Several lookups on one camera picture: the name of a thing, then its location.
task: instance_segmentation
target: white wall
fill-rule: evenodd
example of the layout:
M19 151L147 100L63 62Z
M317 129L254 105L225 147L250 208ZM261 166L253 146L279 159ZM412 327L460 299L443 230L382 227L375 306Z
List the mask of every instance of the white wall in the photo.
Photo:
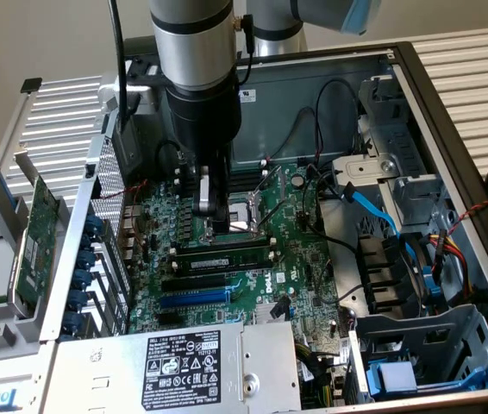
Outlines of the white wall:
M242 14L245 1L235 2ZM118 3L125 37L152 33L147 0ZM360 38L315 27L306 27L306 34L310 47L328 47L474 28L488 28L488 0L382 0L377 20ZM112 70L107 0L0 0L0 140L25 78Z

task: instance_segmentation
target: power supply label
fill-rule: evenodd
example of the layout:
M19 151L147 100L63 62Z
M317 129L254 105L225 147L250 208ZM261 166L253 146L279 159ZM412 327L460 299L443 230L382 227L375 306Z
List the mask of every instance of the power supply label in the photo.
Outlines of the power supply label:
M148 339L146 411L221 402L221 331Z

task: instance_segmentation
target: motherboard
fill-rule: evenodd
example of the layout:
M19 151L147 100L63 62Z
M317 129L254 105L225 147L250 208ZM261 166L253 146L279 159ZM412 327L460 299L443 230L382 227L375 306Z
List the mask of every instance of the motherboard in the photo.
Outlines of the motherboard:
M305 167L282 165L261 186L258 221L268 220L254 233L240 231L248 228L249 215L242 209L252 191L231 193L229 232L210 237L208 224L191 214L191 198L180 197L170 185L154 188L141 209L135 209L142 213L131 217L135 238L149 245L150 253L135 250L130 265L135 297L129 333L272 323L273 308L285 301L290 315L277 320L290 319L296 342L313 351L338 353L336 306L324 304L315 292L317 285L325 298L336 294L332 272L325 272L328 246L300 223L305 173ZM316 220L314 194L313 188L305 194L311 223ZM198 285L188 284L189 279ZM219 286L226 298L194 304L209 302L207 295L218 292L202 289Z

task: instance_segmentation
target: robotic arm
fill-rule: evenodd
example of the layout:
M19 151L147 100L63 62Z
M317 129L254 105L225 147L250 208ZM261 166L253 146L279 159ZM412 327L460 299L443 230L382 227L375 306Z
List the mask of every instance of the robotic arm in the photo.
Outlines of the robotic arm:
M233 0L149 1L162 70L172 82L167 100L174 131L197 158L194 214L226 223L228 230L230 143L241 126L235 46L240 23ZM247 0L257 22L256 50L260 55L300 51L279 46L298 35L303 22L361 33L378 2Z

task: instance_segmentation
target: blue pcie slot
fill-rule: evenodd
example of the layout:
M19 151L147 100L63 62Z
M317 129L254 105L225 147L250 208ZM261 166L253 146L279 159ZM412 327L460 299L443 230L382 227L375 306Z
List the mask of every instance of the blue pcie slot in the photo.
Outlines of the blue pcie slot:
M160 298L162 308L178 308L180 306L192 306L194 304L216 304L220 302L230 303L230 291L217 289L199 293L187 293L184 295L164 296Z

